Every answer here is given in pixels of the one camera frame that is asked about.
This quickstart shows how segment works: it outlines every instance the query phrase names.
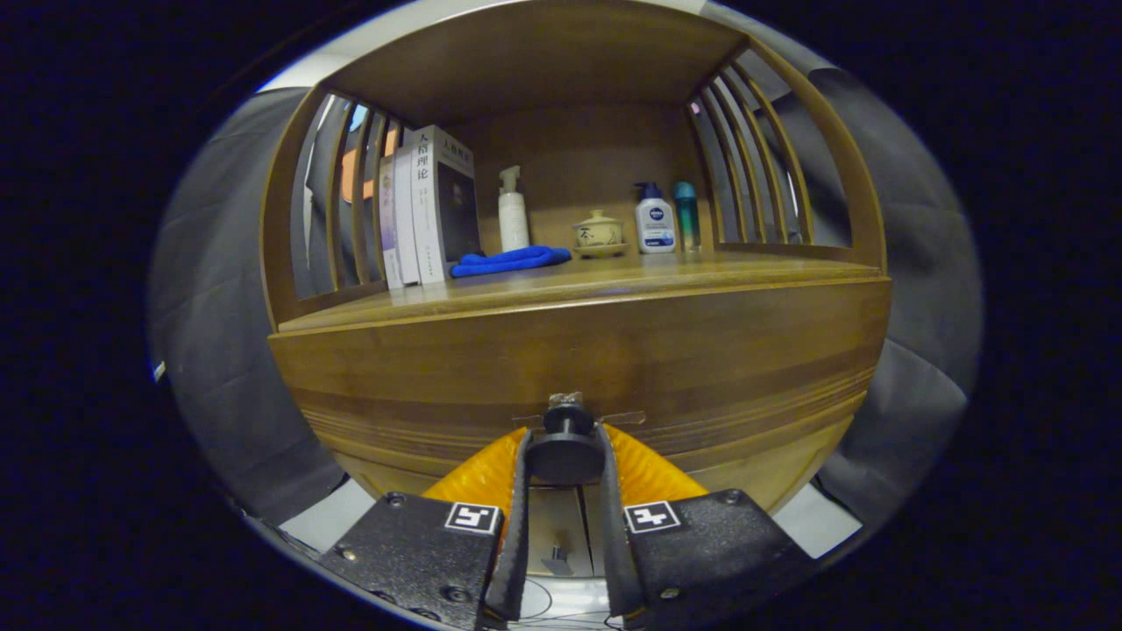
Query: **lotion bottle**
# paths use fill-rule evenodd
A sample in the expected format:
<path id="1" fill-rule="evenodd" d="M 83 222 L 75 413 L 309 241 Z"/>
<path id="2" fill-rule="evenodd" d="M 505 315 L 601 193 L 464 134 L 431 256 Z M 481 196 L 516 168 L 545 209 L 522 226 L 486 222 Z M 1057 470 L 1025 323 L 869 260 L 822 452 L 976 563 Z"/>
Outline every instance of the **lotion bottle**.
<path id="1" fill-rule="evenodd" d="M 643 193 L 643 201 L 635 207 L 638 250 L 643 254 L 674 252 L 678 241 L 674 238 L 673 209 L 662 199 L 662 192 L 654 182 L 640 182 L 635 185 Z"/>
<path id="2" fill-rule="evenodd" d="M 530 228 L 526 225 L 526 202 L 517 192 L 522 167 L 514 165 L 498 172 L 503 186 L 498 190 L 498 231 L 503 252 L 530 247 Z"/>

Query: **blue towel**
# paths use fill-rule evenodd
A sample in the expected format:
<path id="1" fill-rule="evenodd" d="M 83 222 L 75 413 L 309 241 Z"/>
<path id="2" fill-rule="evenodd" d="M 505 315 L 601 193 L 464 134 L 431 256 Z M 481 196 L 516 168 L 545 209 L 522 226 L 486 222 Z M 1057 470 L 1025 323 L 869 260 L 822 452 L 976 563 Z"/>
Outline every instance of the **blue towel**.
<path id="1" fill-rule="evenodd" d="M 452 267 L 452 277 L 478 276 L 480 274 L 495 274 L 497 272 L 509 272 L 512 269 L 531 269 L 533 267 L 545 267 L 557 265 L 572 258 L 569 250 L 564 248 L 551 248 L 545 246 L 530 246 L 528 248 L 512 249 L 495 256 L 479 256 L 477 254 L 466 255 L 460 259 L 460 264 Z"/>

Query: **wooden shelf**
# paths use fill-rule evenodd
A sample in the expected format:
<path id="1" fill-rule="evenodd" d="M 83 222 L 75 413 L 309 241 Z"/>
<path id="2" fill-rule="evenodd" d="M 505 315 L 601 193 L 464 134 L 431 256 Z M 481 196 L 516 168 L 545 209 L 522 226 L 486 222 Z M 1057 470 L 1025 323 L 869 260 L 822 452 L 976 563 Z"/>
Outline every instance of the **wooden shelf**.
<path id="1" fill-rule="evenodd" d="M 638 255 L 632 249 L 615 258 L 574 258 L 552 267 L 383 292 L 283 322 L 279 330 L 322 332 L 329 327 L 379 326 L 486 311 L 862 278 L 883 275 L 875 267 L 797 256 L 737 252 Z"/>
<path id="2" fill-rule="evenodd" d="M 321 85 L 416 126 L 571 104 L 682 106 L 743 44 L 724 25 L 642 2 L 511 2 L 390 42 Z"/>

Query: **white book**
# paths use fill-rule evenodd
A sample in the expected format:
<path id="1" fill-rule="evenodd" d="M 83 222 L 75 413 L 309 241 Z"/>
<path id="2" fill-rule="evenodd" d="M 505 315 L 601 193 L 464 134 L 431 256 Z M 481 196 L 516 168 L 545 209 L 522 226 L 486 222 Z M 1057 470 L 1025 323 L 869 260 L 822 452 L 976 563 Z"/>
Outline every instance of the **white book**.
<path id="1" fill-rule="evenodd" d="M 412 157 L 413 150 L 407 144 L 394 152 L 394 226 L 397 227 L 395 245 L 401 262 L 403 285 L 415 285 L 421 282 L 416 239 L 413 235 Z"/>
<path id="2" fill-rule="evenodd" d="M 422 283 L 443 283 L 463 255 L 479 250 L 471 152 L 430 125 L 413 132 L 413 227 Z"/>
<path id="3" fill-rule="evenodd" d="M 378 163 L 378 223 L 381 232 L 381 260 L 386 268 L 386 283 L 397 290 L 402 282 L 402 262 L 397 256 L 397 226 L 394 216 L 394 156 Z"/>

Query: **black mount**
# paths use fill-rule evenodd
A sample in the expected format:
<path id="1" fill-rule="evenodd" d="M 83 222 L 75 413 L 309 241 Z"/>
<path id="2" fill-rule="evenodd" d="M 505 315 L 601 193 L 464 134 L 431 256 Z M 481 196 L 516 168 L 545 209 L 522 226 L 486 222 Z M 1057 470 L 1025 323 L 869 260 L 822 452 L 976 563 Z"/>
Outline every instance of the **black mount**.
<path id="1" fill-rule="evenodd" d="M 580 484 L 600 476 L 604 448 L 592 438 L 596 420 L 580 403 L 562 403 L 545 412 L 545 435 L 526 449 L 531 475 L 549 484 Z"/>

